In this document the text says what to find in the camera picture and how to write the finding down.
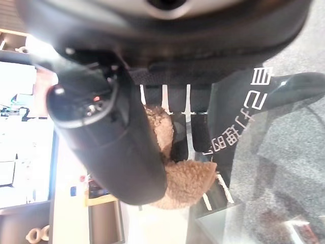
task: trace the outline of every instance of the teddy bear ear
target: teddy bear ear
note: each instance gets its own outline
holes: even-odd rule
[[[169,159],[174,136],[170,116],[161,107],[145,107],[150,127],[153,129],[160,151]]]
[[[153,205],[164,209],[176,209],[196,204],[215,181],[213,162],[194,160],[168,164],[165,196]]]

